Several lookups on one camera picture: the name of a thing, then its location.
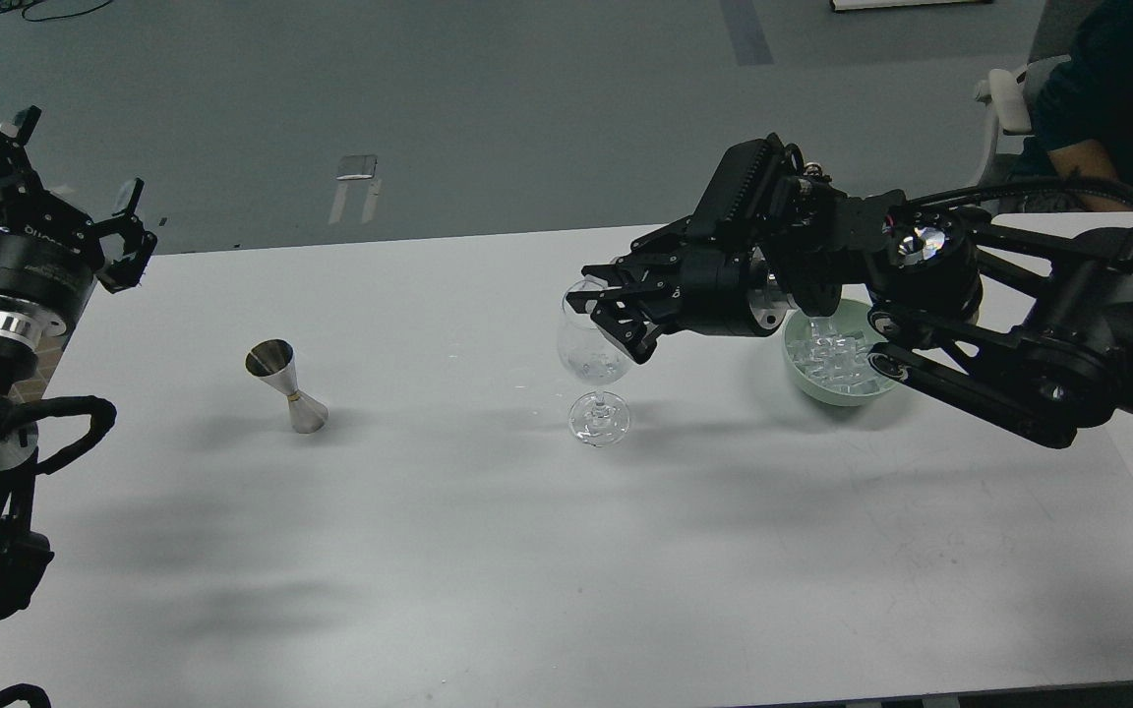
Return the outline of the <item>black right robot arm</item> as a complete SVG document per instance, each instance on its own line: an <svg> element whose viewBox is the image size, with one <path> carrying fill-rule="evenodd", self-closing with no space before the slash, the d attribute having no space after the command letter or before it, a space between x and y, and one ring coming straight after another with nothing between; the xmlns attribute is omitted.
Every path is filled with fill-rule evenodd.
<svg viewBox="0 0 1133 708"><path fill-rule="evenodd" d="M1046 447L1133 413L1133 188L1104 178L854 198L770 135L581 272L602 288L566 304L638 364L658 336L769 336L861 285L886 379Z"/></svg>

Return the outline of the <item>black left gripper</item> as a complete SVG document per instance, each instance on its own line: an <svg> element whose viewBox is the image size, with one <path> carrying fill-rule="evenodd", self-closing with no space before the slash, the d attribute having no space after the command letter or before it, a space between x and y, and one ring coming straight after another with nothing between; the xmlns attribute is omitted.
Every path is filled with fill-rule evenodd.
<svg viewBox="0 0 1133 708"><path fill-rule="evenodd" d="M51 202L26 150L41 113L27 106L0 127L0 302L27 302L41 312L44 334L63 335L80 321L94 278L109 295L140 285L157 237L138 216L140 178L126 181L113 213L94 223ZM103 246L112 237L121 239L120 256Z"/></svg>

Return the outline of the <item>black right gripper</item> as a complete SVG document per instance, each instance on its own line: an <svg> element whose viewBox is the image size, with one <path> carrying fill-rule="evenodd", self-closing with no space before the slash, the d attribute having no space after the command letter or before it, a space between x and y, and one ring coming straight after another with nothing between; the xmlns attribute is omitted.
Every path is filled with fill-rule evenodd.
<svg viewBox="0 0 1133 708"><path fill-rule="evenodd" d="M761 250L761 236L751 221L718 221L704 232L673 221L634 238L628 254L581 271L581 292L597 295L589 297L589 318L637 366L651 359L661 336L681 331L770 336L791 304ZM617 292L671 295L666 319L656 322L641 300Z"/></svg>

